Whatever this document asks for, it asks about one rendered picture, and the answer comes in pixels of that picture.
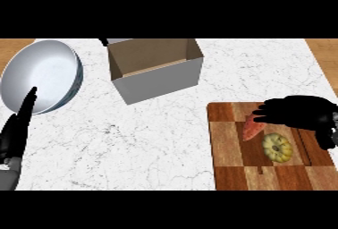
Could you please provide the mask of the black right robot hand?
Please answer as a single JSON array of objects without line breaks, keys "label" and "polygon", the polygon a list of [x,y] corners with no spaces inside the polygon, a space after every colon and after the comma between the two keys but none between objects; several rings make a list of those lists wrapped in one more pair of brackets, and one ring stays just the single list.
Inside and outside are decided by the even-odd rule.
[{"label": "black right robot hand", "polygon": [[283,124],[313,131],[319,147],[328,150],[338,144],[338,139],[332,138],[332,112],[338,112],[338,105],[326,98],[292,95],[266,100],[252,114],[257,123]]}]

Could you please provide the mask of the orange sweet potato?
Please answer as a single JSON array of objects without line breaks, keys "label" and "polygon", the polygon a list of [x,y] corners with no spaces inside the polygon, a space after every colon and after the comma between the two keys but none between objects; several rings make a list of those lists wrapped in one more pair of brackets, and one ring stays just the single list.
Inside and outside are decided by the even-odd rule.
[{"label": "orange sweet potato", "polygon": [[245,124],[243,124],[243,141],[251,140],[267,126],[266,123],[257,123],[254,121],[255,118],[257,118],[255,114],[251,114],[246,117]]}]

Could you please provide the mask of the yellow squash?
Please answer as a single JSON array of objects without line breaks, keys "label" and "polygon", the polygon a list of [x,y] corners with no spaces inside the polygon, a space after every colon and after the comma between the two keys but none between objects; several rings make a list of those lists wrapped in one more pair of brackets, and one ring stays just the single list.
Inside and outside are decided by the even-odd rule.
[{"label": "yellow squash", "polygon": [[294,147],[279,133],[270,133],[264,136],[261,146],[264,155],[273,162],[285,163],[291,160]]}]

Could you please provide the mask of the white bowl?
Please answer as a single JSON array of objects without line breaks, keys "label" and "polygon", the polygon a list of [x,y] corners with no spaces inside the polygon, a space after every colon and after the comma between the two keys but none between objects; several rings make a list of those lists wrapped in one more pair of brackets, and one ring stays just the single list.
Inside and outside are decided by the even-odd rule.
[{"label": "white bowl", "polygon": [[16,113],[35,87],[32,113],[49,113],[72,100],[81,82],[81,59],[74,49],[58,40],[38,41],[19,50],[6,64],[0,80],[3,103]]}]

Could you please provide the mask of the wooden cutting board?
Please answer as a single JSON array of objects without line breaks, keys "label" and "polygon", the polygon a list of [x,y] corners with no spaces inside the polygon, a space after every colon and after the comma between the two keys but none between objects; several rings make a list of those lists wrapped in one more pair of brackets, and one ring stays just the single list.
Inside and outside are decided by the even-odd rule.
[{"label": "wooden cutting board", "polygon": [[314,132],[267,124],[243,133],[255,102],[207,105],[215,188],[230,191],[338,191],[332,152]]}]

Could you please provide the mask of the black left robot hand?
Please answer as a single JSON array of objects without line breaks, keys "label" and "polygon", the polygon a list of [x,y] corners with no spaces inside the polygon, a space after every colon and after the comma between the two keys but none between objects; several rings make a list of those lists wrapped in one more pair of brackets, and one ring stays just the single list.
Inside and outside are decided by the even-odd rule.
[{"label": "black left robot hand", "polygon": [[37,88],[32,87],[24,98],[19,112],[9,116],[3,130],[0,131],[0,164],[4,164],[12,157],[22,157],[24,155],[31,111],[37,99],[35,92]]}]

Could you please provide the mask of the cardboard box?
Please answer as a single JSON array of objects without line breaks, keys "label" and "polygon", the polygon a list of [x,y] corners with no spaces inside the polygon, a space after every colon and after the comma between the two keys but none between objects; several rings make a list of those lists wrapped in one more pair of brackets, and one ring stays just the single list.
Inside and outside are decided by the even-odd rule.
[{"label": "cardboard box", "polygon": [[198,85],[204,54],[193,38],[109,38],[111,80],[127,105]]}]

